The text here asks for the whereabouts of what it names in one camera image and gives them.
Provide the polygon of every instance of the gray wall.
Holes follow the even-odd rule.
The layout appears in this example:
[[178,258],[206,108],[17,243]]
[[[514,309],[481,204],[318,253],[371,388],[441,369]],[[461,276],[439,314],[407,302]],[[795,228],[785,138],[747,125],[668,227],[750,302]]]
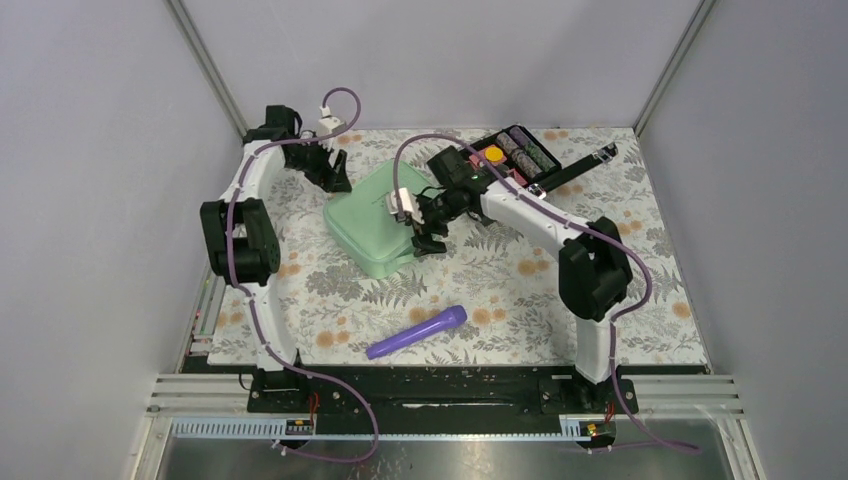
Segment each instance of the gray wall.
[[249,125],[341,84],[400,128],[633,125],[698,0],[185,4]]
[[847,22],[839,0],[722,2],[643,138],[770,479],[848,477]]
[[118,478],[238,141],[156,1],[3,2],[0,112],[0,478]]

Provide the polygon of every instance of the floral pattern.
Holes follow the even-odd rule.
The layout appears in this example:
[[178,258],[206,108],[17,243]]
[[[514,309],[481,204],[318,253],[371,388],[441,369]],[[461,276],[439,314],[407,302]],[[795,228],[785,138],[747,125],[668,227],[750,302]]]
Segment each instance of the floral pattern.
[[[464,140],[486,130],[443,130]],[[344,135],[354,186],[393,158],[418,130],[364,130]],[[608,165],[551,192],[547,200],[588,219],[613,219],[623,241],[647,263],[654,281],[650,302],[619,324],[619,358],[632,364],[703,364],[706,354],[689,307],[671,241],[630,129],[535,130],[563,164],[616,141],[619,155]],[[429,178],[425,162],[447,142],[410,146],[403,160]],[[283,264],[277,292],[289,331],[307,364],[568,364],[576,358],[576,317],[558,295],[555,260],[519,232],[462,217],[450,224],[448,251],[417,260],[382,279],[368,278],[334,243],[322,208],[331,194],[284,171],[266,200],[277,230]],[[645,281],[634,273],[627,302]],[[462,327],[427,338],[375,361],[365,349],[377,341],[462,305]],[[224,295],[210,364],[255,361],[242,295]]]

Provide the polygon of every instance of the yellow cap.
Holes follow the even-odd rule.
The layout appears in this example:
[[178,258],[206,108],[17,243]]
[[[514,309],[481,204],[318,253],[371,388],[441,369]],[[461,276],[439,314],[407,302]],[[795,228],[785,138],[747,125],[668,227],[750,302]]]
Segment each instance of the yellow cap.
[[483,152],[483,155],[486,157],[486,160],[488,160],[489,162],[491,162],[495,165],[506,160],[506,157],[503,154],[503,150],[501,150],[500,148],[498,148],[494,145],[487,148],[486,151]]

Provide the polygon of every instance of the metal floor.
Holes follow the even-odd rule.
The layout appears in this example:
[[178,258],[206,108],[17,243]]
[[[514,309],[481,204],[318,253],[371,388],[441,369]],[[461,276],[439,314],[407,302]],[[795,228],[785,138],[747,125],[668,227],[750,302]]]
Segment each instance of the metal floor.
[[[368,462],[338,465],[294,456],[281,457],[262,440],[171,438],[160,479],[404,479],[499,480],[627,478],[716,480],[733,478],[716,426],[707,420],[653,421],[663,438],[695,443],[699,456],[658,447],[609,454],[574,453],[575,444],[545,441],[384,441]],[[645,437],[627,421],[618,422],[623,445]],[[360,442],[314,442],[306,449],[351,456],[367,448]]]

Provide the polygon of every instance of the mint green container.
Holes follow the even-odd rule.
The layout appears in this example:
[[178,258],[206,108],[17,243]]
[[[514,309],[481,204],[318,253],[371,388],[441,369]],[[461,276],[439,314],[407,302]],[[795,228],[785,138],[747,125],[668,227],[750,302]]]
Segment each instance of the mint green container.
[[[401,187],[418,193],[431,186],[418,170],[406,163],[398,167]],[[392,162],[385,162],[357,183],[353,192],[337,196],[324,206],[324,223],[336,243],[368,276],[388,277],[415,260],[412,227],[397,223],[386,207],[394,188]]]

